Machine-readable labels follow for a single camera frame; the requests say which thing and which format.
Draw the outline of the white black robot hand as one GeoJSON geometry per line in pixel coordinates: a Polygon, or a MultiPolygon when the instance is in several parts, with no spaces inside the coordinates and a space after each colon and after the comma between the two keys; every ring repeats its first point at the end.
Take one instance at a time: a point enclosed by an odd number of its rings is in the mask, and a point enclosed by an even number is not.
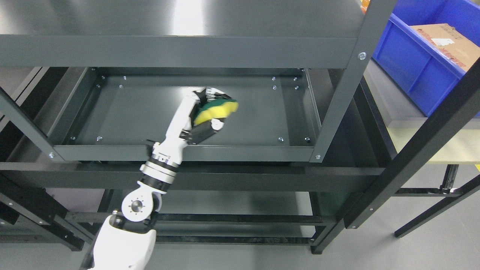
{"type": "Polygon", "coordinates": [[[226,118],[213,118],[200,125],[193,125],[199,109],[215,99],[233,98],[214,87],[190,91],[175,111],[163,142],[156,142],[151,147],[151,159],[178,167],[183,160],[185,147],[198,145],[219,133],[225,125],[226,118]]]}

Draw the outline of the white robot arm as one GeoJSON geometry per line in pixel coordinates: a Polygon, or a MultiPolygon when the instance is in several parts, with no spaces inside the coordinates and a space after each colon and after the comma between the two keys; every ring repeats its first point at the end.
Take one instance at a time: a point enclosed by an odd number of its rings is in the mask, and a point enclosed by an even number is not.
{"type": "Polygon", "coordinates": [[[182,152],[153,154],[140,170],[139,187],[122,201],[120,213],[106,217],[80,265],[81,270],[143,270],[151,258],[156,216],[173,183],[182,152]]]}

